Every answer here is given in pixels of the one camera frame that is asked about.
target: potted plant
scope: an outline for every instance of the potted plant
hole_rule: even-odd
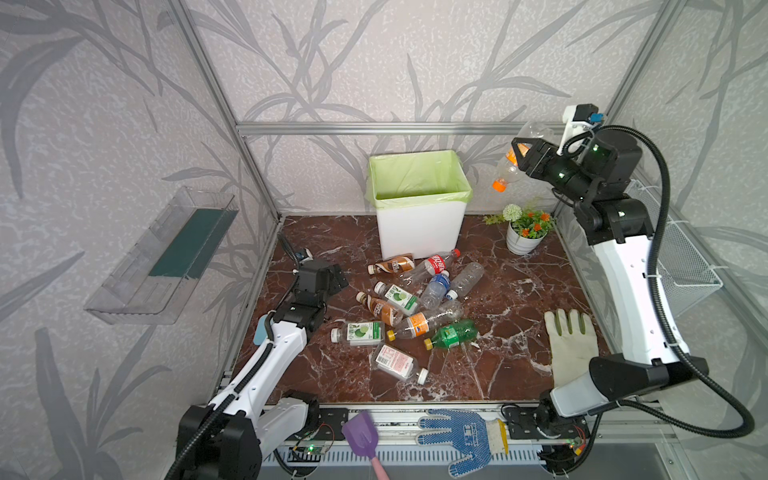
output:
[[[504,207],[500,214],[484,217],[486,225],[509,222],[507,248],[518,255],[530,252],[554,228],[554,219],[543,210],[526,208],[515,204]]]

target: blue glove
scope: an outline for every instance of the blue glove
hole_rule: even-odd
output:
[[[485,467],[491,457],[507,452],[507,431],[501,420],[486,422],[480,415],[465,410],[431,409],[430,415],[419,419],[419,428],[431,429],[419,433],[419,445],[453,445],[464,454],[448,466],[453,478],[463,477]]]

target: pink handle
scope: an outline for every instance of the pink handle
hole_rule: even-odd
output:
[[[384,472],[384,467],[382,467],[382,463],[377,457],[371,458],[371,465],[373,465],[373,471],[376,472],[376,478],[379,480],[389,480],[389,476]]]

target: white bottle cap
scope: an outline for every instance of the white bottle cap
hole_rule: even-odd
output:
[[[429,374],[429,370],[422,369],[421,372],[419,372],[419,378],[416,380],[416,383],[419,385],[424,385],[424,381],[427,380],[427,375]]]

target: brown bottle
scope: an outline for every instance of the brown bottle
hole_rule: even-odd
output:
[[[386,300],[370,296],[365,292],[357,293],[357,301],[370,310],[373,315],[389,326],[395,326],[402,320],[402,313],[389,305]]]
[[[411,253],[406,253],[405,255],[398,255],[397,257],[388,258],[387,260],[382,260],[373,265],[368,265],[368,274],[373,275],[374,273],[381,272],[402,273],[407,272],[408,270],[413,270],[415,266],[416,264],[413,262],[413,255]]]

